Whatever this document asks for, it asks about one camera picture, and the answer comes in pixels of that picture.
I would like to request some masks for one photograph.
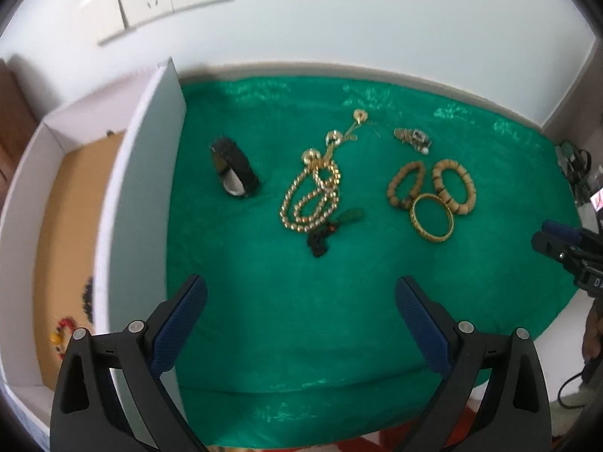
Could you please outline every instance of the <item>screw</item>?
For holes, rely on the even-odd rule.
[[[525,328],[518,328],[515,334],[522,340],[527,340],[530,337],[529,332]]]
[[[468,321],[461,321],[458,324],[458,329],[463,333],[473,333],[475,327]]]
[[[143,330],[143,328],[145,327],[144,321],[132,321],[129,325],[128,325],[128,331],[130,333],[138,333],[140,331]]]
[[[72,338],[74,340],[81,340],[85,336],[86,336],[86,330],[84,328],[78,328],[77,330],[75,330],[73,332]]]

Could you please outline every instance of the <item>green cloth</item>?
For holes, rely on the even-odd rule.
[[[571,277],[530,247],[547,218],[577,225],[553,145],[536,131],[491,112],[403,87],[333,78],[254,78],[184,88],[188,114],[174,172],[167,285],[191,273],[209,288],[207,307],[180,358],[177,375],[192,429],[206,444],[277,448],[350,438],[401,423],[438,385],[394,305],[396,279],[412,275],[457,320],[481,331],[539,335],[574,294]],[[302,152],[324,152],[332,129],[352,112],[370,122],[357,142],[335,152],[341,173],[338,214],[362,208],[363,221],[328,239],[312,256],[305,235],[281,226],[285,191]],[[432,138],[423,157],[394,138],[395,127]],[[232,138],[262,185],[228,196],[210,144]],[[408,161],[430,169],[459,161],[477,188],[477,206],[455,219],[451,238],[419,237],[408,213],[385,196]],[[404,196],[414,175],[399,188]],[[309,190],[310,180],[305,188]],[[450,193],[461,180],[444,173]],[[445,231],[425,200],[419,219]]]

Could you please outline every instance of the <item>gold ring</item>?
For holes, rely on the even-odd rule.
[[[427,232],[419,223],[415,209],[417,207],[417,202],[422,199],[431,199],[436,203],[439,203],[439,205],[445,209],[446,217],[448,218],[448,232],[444,236],[434,236],[433,234]],[[427,241],[431,241],[432,243],[442,243],[443,241],[446,241],[452,235],[452,231],[454,231],[454,217],[450,211],[450,208],[442,199],[432,193],[422,193],[416,199],[414,199],[411,205],[410,217],[412,227],[416,229],[422,238],[426,239]]]

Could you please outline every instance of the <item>jewelry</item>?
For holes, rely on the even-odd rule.
[[[224,190],[234,197],[247,197],[260,185],[249,160],[236,143],[227,137],[219,138],[210,147],[213,166]]]
[[[427,232],[424,227],[421,226],[421,224],[419,223],[417,219],[416,207],[417,203],[423,199],[434,200],[436,203],[439,203],[439,205],[441,205],[445,209],[446,217],[448,218],[448,232],[444,236],[435,236]],[[422,193],[420,194],[420,196],[414,199],[411,205],[410,217],[412,227],[415,228],[415,230],[421,235],[422,238],[426,239],[427,241],[431,241],[432,243],[442,243],[443,241],[446,241],[452,235],[452,231],[454,231],[454,217],[452,215],[452,212],[450,211],[450,208],[444,203],[442,199],[432,193]]]
[[[57,351],[58,357],[61,360],[65,358],[65,352],[61,349],[61,345],[65,340],[63,334],[65,328],[68,328],[71,333],[75,331],[75,321],[73,321],[73,318],[63,318],[59,320],[56,330],[50,334],[50,341],[55,345],[54,349]]]
[[[327,253],[327,238],[336,233],[343,224],[360,221],[364,218],[362,209],[349,209],[337,219],[328,220],[322,226],[308,232],[306,244],[312,250],[314,257],[319,258]]]
[[[446,188],[444,187],[444,182],[442,181],[442,172],[444,170],[454,170],[461,177],[463,183],[465,184],[465,188],[467,189],[467,202],[458,203],[448,193],[448,190],[446,190]],[[471,212],[475,208],[475,202],[477,200],[477,190],[475,189],[475,184],[473,183],[471,176],[467,172],[467,169],[461,164],[459,164],[458,161],[438,161],[438,163],[433,166],[431,176],[433,178],[433,186],[435,187],[436,193],[438,194],[442,202],[444,202],[448,206],[450,211],[453,212],[453,214],[469,214],[469,212]]]
[[[86,318],[88,318],[88,321],[90,323],[92,323],[92,283],[93,278],[90,277],[86,282],[86,286],[84,287],[84,293],[81,296],[83,309],[86,314]]]
[[[358,138],[353,134],[367,121],[369,114],[364,110],[354,110],[354,123],[342,134],[340,131],[330,131],[324,138],[327,151],[321,156],[317,149],[307,149],[301,155],[301,160],[305,165],[304,169],[294,179],[291,187],[287,190],[282,205],[280,206],[279,217],[283,226],[296,232],[309,232],[321,226],[337,210],[340,202],[339,185],[341,173],[337,163],[333,161],[335,149],[346,141],[356,141]],[[322,179],[320,170],[328,170],[329,177]],[[293,206],[294,221],[289,219],[289,205],[291,199],[308,175],[312,176],[316,188]],[[310,215],[302,215],[302,209],[311,200],[318,197],[318,203]]]
[[[423,131],[419,129],[394,129],[394,136],[396,136],[403,143],[408,143],[414,147],[415,151],[422,155],[429,154],[429,148],[431,147],[431,139]]]
[[[400,200],[396,197],[396,188],[398,185],[402,183],[402,180],[406,178],[408,173],[418,170],[417,179],[414,182],[410,192],[408,195],[404,197],[404,199]],[[391,179],[391,182],[387,185],[387,198],[390,199],[390,205],[397,207],[399,209],[408,210],[412,204],[412,201],[417,198],[417,195],[423,188],[423,180],[425,180],[425,165],[423,161],[411,161],[411,163],[405,164],[402,168],[400,168],[399,172],[396,173],[394,178]]]

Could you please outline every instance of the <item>gold chain necklace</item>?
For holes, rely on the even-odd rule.
[[[280,206],[279,216],[283,226],[296,232],[309,232],[316,229],[321,224],[324,224],[339,207],[341,181],[341,172],[337,163],[333,161],[335,148],[341,146],[346,141],[356,141],[357,136],[354,134],[364,122],[369,118],[364,110],[354,110],[354,123],[342,134],[340,131],[330,131],[324,138],[327,146],[327,151],[324,156],[317,149],[307,149],[301,155],[301,160],[305,165],[304,169],[294,179],[293,183],[287,190],[282,205]],[[320,177],[320,170],[328,170],[329,177],[323,180]],[[289,206],[297,188],[302,184],[308,175],[312,175],[312,179],[316,184],[316,188],[306,194],[293,206],[293,221],[289,219]],[[314,211],[310,215],[303,215],[302,209],[311,200],[319,197],[318,203]]]

